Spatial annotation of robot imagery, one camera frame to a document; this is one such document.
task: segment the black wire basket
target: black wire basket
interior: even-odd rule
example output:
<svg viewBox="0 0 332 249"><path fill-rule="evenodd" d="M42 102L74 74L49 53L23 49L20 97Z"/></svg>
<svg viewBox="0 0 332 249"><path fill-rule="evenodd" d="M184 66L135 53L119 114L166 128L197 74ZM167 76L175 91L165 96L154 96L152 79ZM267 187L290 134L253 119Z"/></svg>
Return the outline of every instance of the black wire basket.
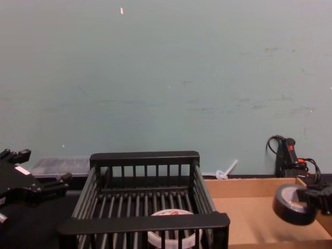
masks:
<svg viewBox="0 0 332 249"><path fill-rule="evenodd" d="M182 249L182 239L193 234L192 248L227 248L230 220L216 211L199 159L196 151L92 155L72 218L58 226L60 249L157 248L149 231L160 236L162 249L168 239ZM194 214L151 216L165 209Z"/></svg>

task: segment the clear plastic container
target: clear plastic container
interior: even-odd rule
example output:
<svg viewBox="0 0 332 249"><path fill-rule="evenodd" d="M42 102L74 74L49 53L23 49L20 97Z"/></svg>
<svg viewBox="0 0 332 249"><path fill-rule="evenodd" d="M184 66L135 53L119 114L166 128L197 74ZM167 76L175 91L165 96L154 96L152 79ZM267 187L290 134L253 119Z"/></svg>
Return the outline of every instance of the clear plastic container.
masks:
<svg viewBox="0 0 332 249"><path fill-rule="evenodd" d="M30 172L35 177L60 177L68 172L75 176L88 176L90 171L89 157L49 157L41 158Z"/></svg>

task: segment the cardboard box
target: cardboard box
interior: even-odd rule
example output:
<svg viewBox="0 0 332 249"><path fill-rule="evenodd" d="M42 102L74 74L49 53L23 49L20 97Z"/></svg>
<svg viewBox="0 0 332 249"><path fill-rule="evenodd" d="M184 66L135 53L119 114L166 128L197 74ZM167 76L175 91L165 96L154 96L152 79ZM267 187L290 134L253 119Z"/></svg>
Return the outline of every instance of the cardboard box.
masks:
<svg viewBox="0 0 332 249"><path fill-rule="evenodd" d="M206 180L216 209L230 218L230 249L332 249L332 216L318 214L314 223L296 226L272 209L274 194L294 178Z"/></svg>

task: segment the black table surface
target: black table surface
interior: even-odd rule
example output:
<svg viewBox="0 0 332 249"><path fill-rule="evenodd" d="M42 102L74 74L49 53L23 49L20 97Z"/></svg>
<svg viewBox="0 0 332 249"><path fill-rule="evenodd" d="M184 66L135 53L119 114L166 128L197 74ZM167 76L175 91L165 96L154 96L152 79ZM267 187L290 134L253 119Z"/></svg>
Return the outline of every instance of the black table surface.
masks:
<svg viewBox="0 0 332 249"><path fill-rule="evenodd" d="M273 175L232 175L230 178L270 178ZM332 182L332 174L323 175ZM70 218L78 196L49 200L38 206L11 204L0 209L8 222L0 226L0 248L58 249L57 224Z"/></svg>

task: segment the metal rod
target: metal rod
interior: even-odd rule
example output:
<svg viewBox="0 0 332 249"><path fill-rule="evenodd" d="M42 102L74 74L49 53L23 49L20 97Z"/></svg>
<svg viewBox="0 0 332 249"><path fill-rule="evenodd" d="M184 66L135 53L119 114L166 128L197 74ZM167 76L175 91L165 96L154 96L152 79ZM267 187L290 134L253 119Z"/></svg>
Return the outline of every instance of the metal rod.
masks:
<svg viewBox="0 0 332 249"><path fill-rule="evenodd" d="M96 196L97 192L96 192L95 188L96 188L96 184L94 184L94 188L93 188L94 192L92 194L92 197L90 197L91 195L88 195L89 199L85 203L83 203L85 205L85 207L82 209L82 212L78 215L78 219L85 219L89 215L89 213L90 213L89 210L93 206L93 201L95 199L97 199L97 196ZM79 246L81 245L81 242L82 242L83 238L84 238L83 235L79 235L78 236L78 244L79 244Z"/></svg>
<svg viewBox="0 0 332 249"><path fill-rule="evenodd" d="M140 196L136 196L136 209L135 209L135 216L138 217L140 215ZM139 233L136 232L134 234L134 243L133 243L133 249L138 249L139 247Z"/></svg>
<svg viewBox="0 0 332 249"><path fill-rule="evenodd" d="M153 196L153 206L154 206L154 213L155 213L155 212L158 211L158 209L157 209L157 196L156 196L155 193L154 193L154 196Z"/></svg>
<svg viewBox="0 0 332 249"><path fill-rule="evenodd" d="M196 173L196 177L198 178L197 180L201 182L202 190L203 190L203 192L204 192L204 195L205 195L206 198L207 198L207 201L209 202L209 205L210 205L212 211L216 211L216 207L215 207L215 205L214 205L214 203L213 203L213 201L212 201L212 198L211 198L211 195L210 195L208 189L206 188L206 185L205 185L205 183L204 183L203 176L202 176L202 174L201 174L201 171L199 170L198 165L196 165L196 167L195 167L195 173Z"/></svg>
<svg viewBox="0 0 332 249"><path fill-rule="evenodd" d="M178 207L179 207L179 209L183 210L182 200L181 200L180 194L177 194L177 201L178 201ZM185 237L189 237L189 231L188 230L185 230Z"/></svg>
<svg viewBox="0 0 332 249"><path fill-rule="evenodd" d="M128 197L126 217L130 216L130 207L131 207L131 196ZM124 233L124 235L123 235L122 249L126 249L126 248L127 248L127 234Z"/></svg>
<svg viewBox="0 0 332 249"><path fill-rule="evenodd" d="M199 195L199 193L197 192L197 189L194 187L193 188L193 197L196 199L196 205L198 208L200 208L200 213L201 214L207 214L207 210L206 207L203 203L203 201L201 200L201 197Z"/></svg>
<svg viewBox="0 0 332 249"><path fill-rule="evenodd" d="M174 209L174 200L173 200L172 193L170 193L170 204L171 204L171 208ZM174 237L175 237L176 240L178 239L178 231L177 230L174 231Z"/></svg>
<svg viewBox="0 0 332 249"><path fill-rule="evenodd" d="M94 183L92 190L90 191L90 193L87 195L87 199L85 202L83 202L83 207L81 209L81 212L78 214L78 219L81 219L82 217L84 217L86 215L86 211L89 208L89 206L91 205L93 196L96 194L96 183Z"/></svg>
<svg viewBox="0 0 332 249"><path fill-rule="evenodd" d="M195 199L195 202L198 203L198 200L196 199L196 196L195 196L195 195L193 196L193 198ZM198 208L199 213L202 214L203 212L200 210L201 208L200 208L198 205L197 205L197 208ZM207 239L208 239L208 241L209 241L209 245L211 245L211 243L212 243L212 242L211 242L211 236L208 235L208 236L207 236ZM199 243L199 248L202 249L202 242Z"/></svg>
<svg viewBox="0 0 332 249"><path fill-rule="evenodd" d="M106 203L106 196L104 196L104 198L103 198L103 204L102 204L102 207L100 208L99 219L103 216L105 203Z"/></svg>
<svg viewBox="0 0 332 249"><path fill-rule="evenodd" d="M144 197L144 216L148 216L147 196Z"/></svg>
<svg viewBox="0 0 332 249"><path fill-rule="evenodd" d="M202 196L202 192L200 191L199 187L194 183L193 185L193 191L194 193L196 193L195 195L197 195L198 200L200 201L199 204L202 205L202 207L204 207L204 210L206 213L212 213L212 210L209 209L209 205L207 203L207 201L205 200L204 196Z"/></svg>
<svg viewBox="0 0 332 249"><path fill-rule="evenodd" d="M197 192L200 195L200 199L202 201L204 201L204 204L206 206L206 209L209 210L210 212L213 212L213 207L209 204L209 200L208 197L205 195L204 190L203 190L203 185L204 183L201 183L200 181L198 181L197 179L193 180L193 185L196 186L197 188Z"/></svg>
<svg viewBox="0 0 332 249"><path fill-rule="evenodd" d="M75 206L75 209L73 211L73 215L72 217L73 218L76 218L81 207L82 207L82 203L83 201L85 200L87 194L88 194L88 189L90 189L90 187L92 186L92 183L94 182L93 178L94 177L94 171L95 171L95 168L93 167L91 170L90 170L90 173L88 175L88 178L87 178L87 181L86 181L86 184L84 184L84 187L82 189L82 193L80 194L79 198L78 198L78 201L77 201L77 204Z"/></svg>
<svg viewBox="0 0 332 249"><path fill-rule="evenodd" d="M185 198L186 198L186 201L187 201L187 205L188 205L188 209L189 209L189 212L192 212L192 206L191 206L191 203L190 203L190 200L189 200L189 195L188 193L185 193Z"/></svg>
<svg viewBox="0 0 332 249"><path fill-rule="evenodd" d="M189 195L188 193L186 192L185 193L185 199L186 199L186 202L187 202L187 206L188 206L188 209L189 209L189 212L192 212L193 213L193 209L192 209L192 206L191 206L191 203L190 203L190 200L189 200ZM199 249L202 249L202 242L200 241L199 242Z"/></svg>
<svg viewBox="0 0 332 249"><path fill-rule="evenodd" d="M96 198L95 198L95 201L94 201L94 203L93 203L93 206L92 206L91 212L87 215L87 218L92 219L92 217L93 217L93 213L94 213L94 210L95 210L95 206L97 205L97 202L98 202L98 198L96 197ZM81 241L81 244L80 244L80 247L79 247L79 248L84 248L84 247L85 247L86 239L87 239L87 235L84 234L84 235L83 235L83 239L82 239L82 241Z"/></svg>
<svg viewBox="0 0 332 249"><path fill-rule="evenodd" d="M108 211L108 216L107 216L108 218L110 218L111 215L112 215L112 210L113 210L114 202L115 202L115 197L113 196L112 200L110 202L110 206L109 206L109 211ZM108 242L110 243L110 241L112 241L112 246L113 246L113 236L109 237L108 234L104 234L103 235L101 249L105 249L107 237L108 237Z"/></svg>
<svg viewBox="0 0 332 249"><path fill-rule="evenodd" d="M117 215L118 218L121 217L122 203L123 203L123 196L120 197L119 209L118 209L118 215ZM113 234L113 247L116 247L117 239L118 239L118 234L117 233Z"/></svg>
<svg viewBox="0 0 332 249"><path fill-rule="evenodd" d="M162 209L162 210L165 210L165 209L166 209L166 205L165 205L165 196L164 196L164 195L161 195L161 209ZM166 236L166 239L168 239L168 238L170 237L168 231L165 231L165 236Z"/></svg>

